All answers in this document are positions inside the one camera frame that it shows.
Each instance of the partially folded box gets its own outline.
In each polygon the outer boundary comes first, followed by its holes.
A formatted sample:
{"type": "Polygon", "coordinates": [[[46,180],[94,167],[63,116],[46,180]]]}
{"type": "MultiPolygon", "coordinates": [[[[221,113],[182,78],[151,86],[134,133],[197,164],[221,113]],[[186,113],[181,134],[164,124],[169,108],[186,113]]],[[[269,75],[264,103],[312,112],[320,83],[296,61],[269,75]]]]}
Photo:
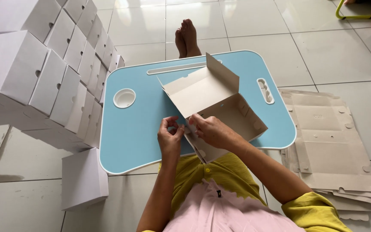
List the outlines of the partially folded box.
{"type": "Polygon", "coordinates": [[[162,88],[186,119],[190,132],[185,137],[195,153],[202,162],[210,163],[228,151],[208,145],[198,138],[194,133],[195,127],[188,124],[193,113],[203,118],[215,116],[247,141],[258,138],[267,126],[238,93],[239,76],[208,53],[206,60],[206,67],[162,85],[162,88]]]}

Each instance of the white tile floor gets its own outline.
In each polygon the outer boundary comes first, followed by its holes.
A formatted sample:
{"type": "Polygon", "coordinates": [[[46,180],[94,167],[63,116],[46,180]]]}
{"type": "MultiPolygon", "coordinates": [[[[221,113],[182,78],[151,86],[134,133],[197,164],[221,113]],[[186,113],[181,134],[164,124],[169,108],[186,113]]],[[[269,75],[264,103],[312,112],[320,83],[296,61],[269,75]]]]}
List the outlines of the white tile floor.
{"type": "MultiPolygon", "coordinates": [[[[371,20],[339,21],[334,15],[339,1],[94,0],[127,65],[176,59],[174,30],[189,17],[202,52],[253,50],[279,87],[341,96],[371,159],[371,20]]],[[[356,14],[365,7],[341,12],[356,14]]],[[[0,126],[0,232],[135,230],[158,165],[110,176],[106,201],[64,214],[61,158],[68,154],[0,126]]],[[[281,161],[278,152],[268,154],[281,161]]],[[[281,211],[260,188],[270,208],[281,211]]],[[[343,221],[355,232],[371,231],[371,214],[368,222],[343,221]]]]}

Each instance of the stack of flat box blanks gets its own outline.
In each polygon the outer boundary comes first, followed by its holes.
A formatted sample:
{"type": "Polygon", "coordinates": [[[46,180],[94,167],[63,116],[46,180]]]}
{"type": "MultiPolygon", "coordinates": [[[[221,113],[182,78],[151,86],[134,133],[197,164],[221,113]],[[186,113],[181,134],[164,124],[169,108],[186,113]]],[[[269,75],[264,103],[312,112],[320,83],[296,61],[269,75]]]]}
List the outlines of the stack of flat box blanks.
{"type": "Polygon", "coordinates": [[[122,66],[92,0],[0,0],[0,125],[99,147],[104,83],[122,66]]]}
{"type": "Polygon", "coordinates": [[[280,89],[294,124],[295,143],[281,151],[284,166],[326,197],[342,219],[368,220],[371,163],[340,97],[280,89]]]}

